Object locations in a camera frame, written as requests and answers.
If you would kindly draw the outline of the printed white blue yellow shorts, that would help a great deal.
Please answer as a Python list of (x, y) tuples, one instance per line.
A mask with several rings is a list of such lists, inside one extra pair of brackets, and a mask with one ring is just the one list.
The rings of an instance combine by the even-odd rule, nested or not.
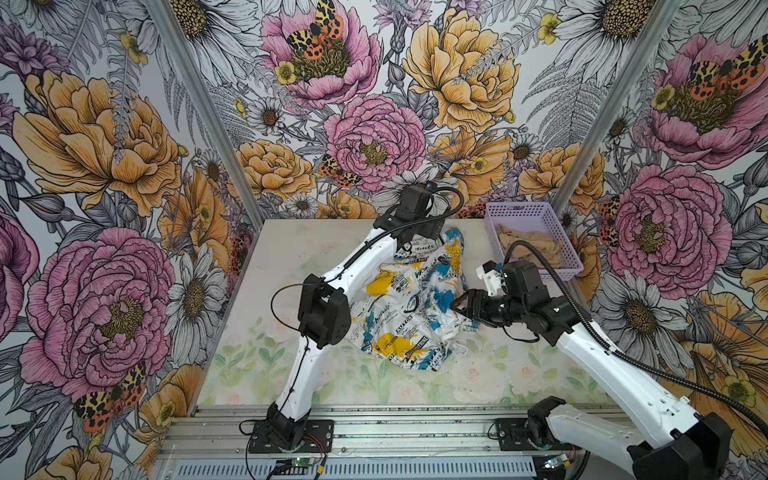
[(415, 239), (382, 263), (352, 300), (346, 339), (410, 370), (435, 372), (451, 354), (466, 352), (458, 336), (478, 323), (451, 309), (467, 289), (463, 253), (463, 233), (451, 227), (436, 240)]

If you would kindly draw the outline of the lavender plastic basket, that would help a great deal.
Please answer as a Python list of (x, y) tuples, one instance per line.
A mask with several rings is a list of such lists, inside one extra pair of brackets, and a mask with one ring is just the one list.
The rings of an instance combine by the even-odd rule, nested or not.
[(557, 215), (547, 202), (489, 202), (484, 217), (493, 259), (501, 263), (506, 249), (502, 246), (497, 226), (521, 231), (547, 234), (560, 248), (561, 267), (555, 271), (564, 281), (569, 281), (584, 266), (571, 244)]

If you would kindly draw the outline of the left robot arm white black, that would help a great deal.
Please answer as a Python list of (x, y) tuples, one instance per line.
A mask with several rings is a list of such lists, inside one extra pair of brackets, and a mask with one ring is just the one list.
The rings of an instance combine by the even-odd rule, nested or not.
[(344, 339), (351, 326), (349, 299), (378, 266), (413, 238), (437, 239), (445, 220), (465, 203), (454, 187), (433, 182), (405, 188), (398, 204), (373, 223), (362, 243), (342, 263), (299, 284), (298, 325), (301, 337), (286, 385), (268, 408), (266, 438), (279, 448), (298, 449), (306, 433), (312, 393), (327, 349)]

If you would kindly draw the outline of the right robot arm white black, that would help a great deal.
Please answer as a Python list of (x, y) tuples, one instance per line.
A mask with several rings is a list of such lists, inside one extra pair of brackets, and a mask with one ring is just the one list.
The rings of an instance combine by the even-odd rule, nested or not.
[(726, 470), (732, 430), (718, 415), (697, 412), (687, 398), (658, 383), (658, 374), (632, 365), (567, 294), (551, 296), (537, 267), (514, 261), (477, 270), (485, 286), (450, 308), (489, 327), (523, 324), (565, 354), (613, 399), (631, 421), (623, 426), (550, 396), (528, 411), (529, 442), (570, 444), (622, 468), (636, 479), (718, 479)]

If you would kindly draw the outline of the beige garment in basket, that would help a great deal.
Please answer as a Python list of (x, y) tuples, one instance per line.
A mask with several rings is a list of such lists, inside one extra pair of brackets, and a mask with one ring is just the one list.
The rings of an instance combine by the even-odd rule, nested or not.
[[(540, 231), (525, 232), (514, 230), (503, 225), (496, 225), (495, 231), (502, 247), (502, 257), (506, 255), (507, 250), (514, 242), (525, 241), (537, 249), (552, 267), (560, 268), (563, 266), (561, 246), (550, 235)], [(543, 268), (543, 264), (538, 258), (523, 246), (515, 247), (511, 258), (527, 260), (539, 268)]]

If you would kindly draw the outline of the green circuit board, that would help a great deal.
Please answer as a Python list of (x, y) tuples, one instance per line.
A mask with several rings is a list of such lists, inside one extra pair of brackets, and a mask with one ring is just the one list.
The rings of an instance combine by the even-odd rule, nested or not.
[(290, 458), (278, 460), (270, 472), (274, 475), (305, 475), (312, 473), (319, 476), (323, 473), (325, 461), (320, 458)]

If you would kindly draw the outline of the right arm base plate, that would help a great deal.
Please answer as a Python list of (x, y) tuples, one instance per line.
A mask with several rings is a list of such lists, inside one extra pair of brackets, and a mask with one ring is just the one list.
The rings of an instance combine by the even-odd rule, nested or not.
[(501, 451), (571, 452), (575, 449), (572, 444), (555, 440), (546, 427), (528, 418), (497, 418), (490, 431)]

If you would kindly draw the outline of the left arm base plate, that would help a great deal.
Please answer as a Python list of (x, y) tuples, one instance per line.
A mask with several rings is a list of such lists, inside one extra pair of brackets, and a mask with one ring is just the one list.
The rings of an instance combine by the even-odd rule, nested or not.
[(255, 424), (249, 434), (246, 450), (249, 454), (330, 453), (334, 440), (335, 422), (328, 419), (289, 422), (276, 427), (267, 420)]

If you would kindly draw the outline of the aluminium mounting rail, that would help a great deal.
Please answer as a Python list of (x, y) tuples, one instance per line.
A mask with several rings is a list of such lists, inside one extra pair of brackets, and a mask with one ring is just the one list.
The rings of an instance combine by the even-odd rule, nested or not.
[[(499, 455), (488, 438), (493, 421), (524, 418), (527, 405), (458, 406), (316, 406), (310, 421), (334, 422), (330, 456), (440, 457)], [(209, 406), (171, 426), (160, 458), (242, 459), (250, 419), (262, 420), (266, 410), (251, 405)]]

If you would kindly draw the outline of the right aluminium frame post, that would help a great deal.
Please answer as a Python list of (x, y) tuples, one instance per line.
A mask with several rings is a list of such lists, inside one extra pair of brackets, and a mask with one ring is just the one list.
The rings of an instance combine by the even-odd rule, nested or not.
[(618, 70), (614, 84), (601, 105), (563, 183), (550, 202), (556, 214), (560, 214), (569, 204), (581, 178), (598, 153), (607, 130), (619, 115), (623, 101), (630, 95), (634, 81), (649, 59), (657, 52), (662, 36), (674, 19), (680, 4), (681, 2), (677, 0), (657, 1), (651, 10), (646, 25), (640, 31), (639, 38), (630, 50), (626, 63)]

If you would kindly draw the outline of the aluminium frame post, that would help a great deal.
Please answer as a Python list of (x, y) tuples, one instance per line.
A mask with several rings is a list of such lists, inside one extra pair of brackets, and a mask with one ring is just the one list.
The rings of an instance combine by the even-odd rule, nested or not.
[(214, 147), (230, 174), (242, 206), (255, 232), (259, 233), (263, 227), (265, 216), (236, 157), (235, 148), (210, 96), (205, 78), (198, 68), (196, 55), (183, 36), (183, 31), (167, 1), (149, 1), (147, 9), (173, 60), (174, 68), (179, 73)]
[(626, 63), (618, 70), (614, 84), (601, 105), (563, 183), (550, 202), (556, 214), (560, 214), (569, 204), (581, 178), (598, 153), (607, 130), (619, 115), (623, 101), (630, 95), (634, 81), (649, 59), (657, 52), (662, 36), (674, 19), (680, 4), (681, 2), (677, 0), (657, 1), (651, 10), (646, 25), (640, 31), (639, 38), (630, 50)]

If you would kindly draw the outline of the left aluminium frame post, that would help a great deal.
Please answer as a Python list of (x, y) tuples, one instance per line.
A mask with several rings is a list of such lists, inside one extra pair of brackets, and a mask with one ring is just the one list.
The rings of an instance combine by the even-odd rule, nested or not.
[(236, 157), (235, 148), (210, 96), (205, 78), (198, 68), (196, 55), (183, 36), (183, 31), (167, 1), (149, 1), (147, 9), (173, 60), (174, 68), (179, 73), (214, 147), (230, 174), (242, 206), (255, 232), (259, 233), (263, 227), (265, 216)]

